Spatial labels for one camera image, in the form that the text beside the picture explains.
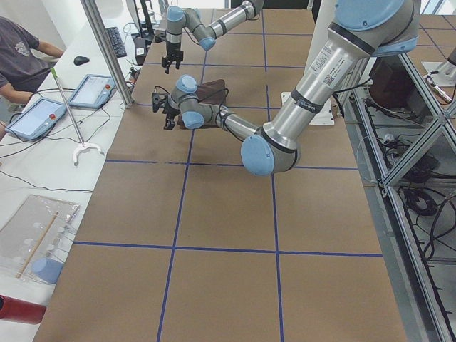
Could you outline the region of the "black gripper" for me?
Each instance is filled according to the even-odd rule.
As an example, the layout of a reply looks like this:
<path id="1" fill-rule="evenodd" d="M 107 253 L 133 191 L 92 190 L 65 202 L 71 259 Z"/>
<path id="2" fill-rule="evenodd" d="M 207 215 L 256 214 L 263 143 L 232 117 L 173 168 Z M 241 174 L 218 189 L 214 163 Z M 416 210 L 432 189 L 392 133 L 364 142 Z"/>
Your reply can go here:
<path id="1" fill-rule="evenodd" d="M 165 125 L 163 129 L 173 130 L 175 127 L 175 117 L 179 115 L 179 108 L 171 95 L 153 92 L 151 100 L 153 113 L 162 110 L 162 113 L 165 114 Z"/>
<path id="2" fill-rule="evenodd" d="M 170 73 L 170 66 L 175 63 L 175 68 L 179 69 L 183 61 L 184 52 L 181 50 L 181 43 L 166 41 L 166 55 L 162 57 L 162 67 L 165 73 Z"/>

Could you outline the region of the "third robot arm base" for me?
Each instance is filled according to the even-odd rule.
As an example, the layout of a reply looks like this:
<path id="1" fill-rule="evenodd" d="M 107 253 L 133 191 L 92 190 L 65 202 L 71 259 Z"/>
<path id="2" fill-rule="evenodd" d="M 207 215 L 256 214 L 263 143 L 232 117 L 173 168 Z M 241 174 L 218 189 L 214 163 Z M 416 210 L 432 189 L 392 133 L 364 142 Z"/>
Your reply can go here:
<path id="1" fill-rule="evenodd" d="M 433 87 L 455 86 L 455 49 L 443 62 L 422 62 L 427 71 L 425 80 Z"/>

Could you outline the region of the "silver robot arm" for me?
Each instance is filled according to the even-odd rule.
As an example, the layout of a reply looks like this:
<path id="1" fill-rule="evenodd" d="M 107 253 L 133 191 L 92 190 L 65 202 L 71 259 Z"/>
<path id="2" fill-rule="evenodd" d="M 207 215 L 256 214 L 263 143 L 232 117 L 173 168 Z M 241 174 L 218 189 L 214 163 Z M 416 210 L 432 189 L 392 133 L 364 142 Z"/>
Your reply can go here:
<path id="1" fill-rule="evenodd" d="M 253 175 L 285 172 L 299 161 L 299 136 L 364 58 L 394 56 L 416 47 L 419 1 L 337 1 L 328 38 L 273 120 L 257 126 L 223 105 L 197 97 L 197 81 L 180 76 L 169 93 L 153 93 L 152 109 L 162 111 L 165 128 L 181 117 L 186 128 L 217 125 L 241 140 L 243 166 Z"/>
<path id="2" fill-rule="evenodd" d="M 162 67 L 166 74 L 170 66 L 175 63 L 175 68 L 180 68 L 184 59 L 181 49 L 182 32 L 188 29 L 203 50 L 208 51 L 216 44 L 216 40 L 236 26 L 257 17 L 263 8 L 264 1 L 242 1 L 241 4 L 227 14 L 206 26 L 196 9 L 183 9 L 170 6 L 166 14 L 166 55 L 162 57 Z"/>

